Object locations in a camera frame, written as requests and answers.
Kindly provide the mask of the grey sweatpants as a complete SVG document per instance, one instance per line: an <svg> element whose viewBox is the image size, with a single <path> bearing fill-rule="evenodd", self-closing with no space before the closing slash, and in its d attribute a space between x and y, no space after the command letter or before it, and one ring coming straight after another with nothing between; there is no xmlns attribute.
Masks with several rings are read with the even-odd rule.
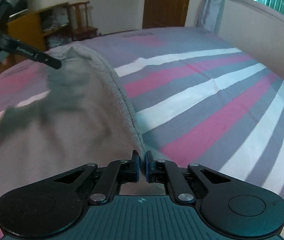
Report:
<svg viewBox="0 0 284 240"><path fill-rule="evenodd" d="M145 150L133 106L108 61L77 43L49 54L60 69L26 60L0 75L0 196Z"/></svg>

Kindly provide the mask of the yellow wooden cabinet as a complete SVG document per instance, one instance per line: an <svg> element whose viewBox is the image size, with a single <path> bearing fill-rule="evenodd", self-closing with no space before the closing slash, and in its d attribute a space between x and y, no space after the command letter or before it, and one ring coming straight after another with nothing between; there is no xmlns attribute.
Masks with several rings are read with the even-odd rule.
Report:
<svg viewBox="0 0 284 240"><path fill-rule="evenodd" d="M68 3L28 12L7 24L8 34L41 51L71 42Z"/></svg>

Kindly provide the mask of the small wooden chair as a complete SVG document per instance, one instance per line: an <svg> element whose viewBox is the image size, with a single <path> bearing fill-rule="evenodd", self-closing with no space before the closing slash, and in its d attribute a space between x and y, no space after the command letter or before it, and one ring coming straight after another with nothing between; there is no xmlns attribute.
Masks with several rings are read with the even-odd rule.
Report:
<svg viewBox="0 0 284 240"><path fill-rule="evenodd" d="M82 41L98 35L98 28L89 23L89 7L90 1L72 3L66 6L73 41Z"/></svg>

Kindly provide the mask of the striped bed with sheet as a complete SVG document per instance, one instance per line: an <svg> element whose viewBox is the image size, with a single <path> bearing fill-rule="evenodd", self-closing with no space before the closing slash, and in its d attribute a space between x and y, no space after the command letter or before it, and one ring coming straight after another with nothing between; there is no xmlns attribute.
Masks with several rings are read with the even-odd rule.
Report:
<svg viewBox="0 0 284 240"><path fill-rule="evenodd" d="M115 159L11 189L0 196L0 239L284 239L281 77L199 28L65 46L74 43L108 61L133 106L145 147L139 181L93 205L88 197ZM147 151L177 164L194 203L176 204L163 184L146 181Z"/></svg>

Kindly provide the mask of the brown wooden door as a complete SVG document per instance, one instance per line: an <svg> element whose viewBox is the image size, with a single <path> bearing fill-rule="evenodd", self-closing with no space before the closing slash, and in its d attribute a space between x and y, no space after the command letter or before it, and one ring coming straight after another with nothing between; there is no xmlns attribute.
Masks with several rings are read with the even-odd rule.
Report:
<svg viewBox="0 0 284 240"><path fill-rule="evenodd" d="M183 27L190 0L145 0L144 29Z"/></svg>

